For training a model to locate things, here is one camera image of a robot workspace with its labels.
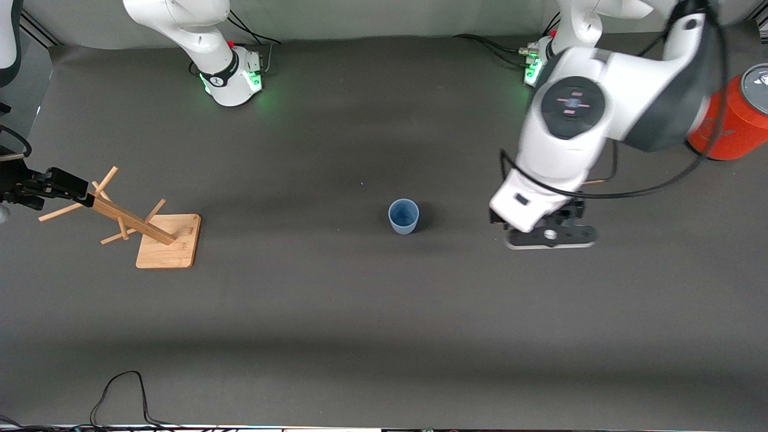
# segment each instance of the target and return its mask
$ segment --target round gray lid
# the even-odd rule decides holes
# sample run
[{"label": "round gray lid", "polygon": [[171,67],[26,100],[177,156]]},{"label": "round gray lid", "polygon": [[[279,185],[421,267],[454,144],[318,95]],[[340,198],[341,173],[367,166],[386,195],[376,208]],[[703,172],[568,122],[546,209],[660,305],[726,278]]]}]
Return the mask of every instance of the round gray lid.
[{"label": "round gray lid", "polygon": [[768,115],[768,63],[754,65],[744,72],[741,94],[757,111]]}]

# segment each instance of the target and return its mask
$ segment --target gray table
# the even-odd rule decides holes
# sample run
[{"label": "gray table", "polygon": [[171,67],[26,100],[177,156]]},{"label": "gray table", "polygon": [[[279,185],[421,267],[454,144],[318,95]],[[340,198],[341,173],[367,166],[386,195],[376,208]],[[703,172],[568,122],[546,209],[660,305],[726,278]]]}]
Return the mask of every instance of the gray table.
[{"label": "gray table", "polygon": [[[179,49],[54,54],[30,165],[99,179],[116,164],[115,201],[168,198],[204,230],[193,269],[139,271],[139,239],[100,246],[117,225],[99,215],[16,208],[0,228],[4,414],[85,421],[135,368],[173,422],[768,428],[768,148],[591,202],[593,248],[513,252],[488,199],[529,89],[474,42],[282,45],[239,108],[215,105]],[[593,190],[692,157],[622,148]],[[400,197],[424,212],[407,238],[386,221]],[[102,413],[140,421],[135,381]]]}]

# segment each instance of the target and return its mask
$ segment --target orange bucket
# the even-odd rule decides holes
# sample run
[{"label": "orange bucket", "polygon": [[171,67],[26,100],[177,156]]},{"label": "orange bucket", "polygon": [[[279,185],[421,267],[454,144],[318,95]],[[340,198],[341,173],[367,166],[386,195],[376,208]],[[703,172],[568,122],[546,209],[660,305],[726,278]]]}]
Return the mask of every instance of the orange bucket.
[{"label": "orange bucket", "polygon": [[[709,153],[710,159],[718,161],[741,158],[768,141],[768,63],[755,65],[734,77],[726,86],[725,95],[723,132]],[[720,89],[712,95],[701,126],[688,135],[688,141],[699,153],[714,132],[722,100]]]}]

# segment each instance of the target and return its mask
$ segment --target square wooden base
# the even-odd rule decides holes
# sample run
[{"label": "square wooden base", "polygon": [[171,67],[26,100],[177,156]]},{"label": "square wooden base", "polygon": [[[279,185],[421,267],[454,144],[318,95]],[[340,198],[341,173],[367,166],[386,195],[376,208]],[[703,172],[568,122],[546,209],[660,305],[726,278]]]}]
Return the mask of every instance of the square wooden base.
[{"label": "square wooden base", "polygon": [[138,268],[190,268],[194,264],[197,238],[200,235],[199,214],[157,214],[150,223],[176,237],[166,246],[146,235],[141,236]]}]

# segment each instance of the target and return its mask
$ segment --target plastic cup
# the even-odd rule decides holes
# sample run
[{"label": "plastic cup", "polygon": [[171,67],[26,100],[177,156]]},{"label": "plastic cup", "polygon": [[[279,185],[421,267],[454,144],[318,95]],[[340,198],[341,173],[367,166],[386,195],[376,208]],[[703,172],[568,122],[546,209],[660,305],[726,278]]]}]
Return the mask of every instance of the plastic cup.
[{"label": "plastic cup", "polygon": [[411,234],[419,221],[419,206],[415,202],[400,198],[389,206],[389,222],[397,234]]}]

